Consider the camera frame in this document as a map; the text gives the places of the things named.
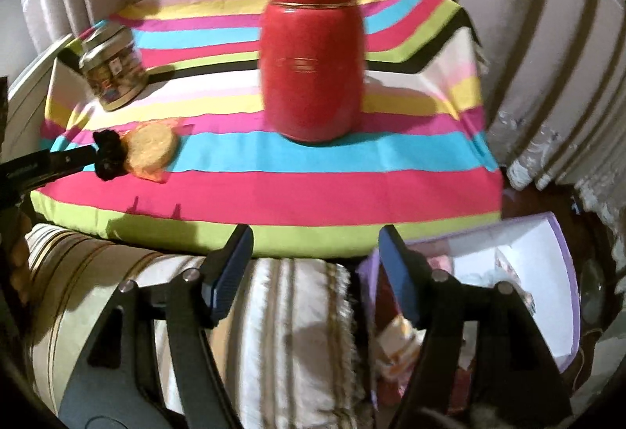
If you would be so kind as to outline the striped colourful tablecloth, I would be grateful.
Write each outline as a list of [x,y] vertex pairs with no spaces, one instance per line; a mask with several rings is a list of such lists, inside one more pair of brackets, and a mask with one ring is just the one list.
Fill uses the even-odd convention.
[[143,0],[120,10],[151,83],[103,110],[63,63],[53,69],[42,145],[88,145],[94,131],[153,121],[182,138],[155,182],[91,168],[31,195],[61,227],[149,249],[219,248],[236,224],[260,256],[367,254],[381,227],[408,239],[492,224],[502,176],[486,142],[477,36],[451,0],[358,0],[367,34],[359,127],[326,146],[267,122],[257,69],[267,0]]

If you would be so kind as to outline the black fuzzy cloth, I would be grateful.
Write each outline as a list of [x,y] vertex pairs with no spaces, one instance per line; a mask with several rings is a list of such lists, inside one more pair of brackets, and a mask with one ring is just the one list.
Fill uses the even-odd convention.
[[97,131],[92,136],[97,145],[97,159],[94,162],[97,177],[102,181],[111,181],[126,175],[126,148],[120,134],[106,129]]

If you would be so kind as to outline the gold lidded glass jar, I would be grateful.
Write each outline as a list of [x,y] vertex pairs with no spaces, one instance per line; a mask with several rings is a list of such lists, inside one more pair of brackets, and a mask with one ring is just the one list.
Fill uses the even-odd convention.
[[128,27],[101,22],[82,44],[79,68],[105,111],[127,105],[148,86],[148,73]]

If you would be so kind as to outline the orange mesh sponge bag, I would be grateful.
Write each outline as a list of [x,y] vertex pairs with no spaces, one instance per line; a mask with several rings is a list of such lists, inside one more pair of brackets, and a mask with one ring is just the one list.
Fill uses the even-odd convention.
[[163,118],[140,123],[122,132],[124,169],[138,179],[164,183],[169,176],[167,168],[182,148],[182,139],[193,130],[194,125],[183,118]]

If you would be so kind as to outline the purple white cardboard box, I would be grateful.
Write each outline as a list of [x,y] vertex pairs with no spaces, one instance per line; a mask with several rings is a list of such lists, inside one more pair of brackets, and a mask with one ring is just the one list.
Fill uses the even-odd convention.
[[578,350],[579,302],[553,214],[417,242],[387,225],[358,273],[368,317],[387,278],[402,317],[425,332],[397,420],[447,411],[467,322],[477,326],[468,404],[493,407],[517,426],[553,426],[571,414],[561,374]]

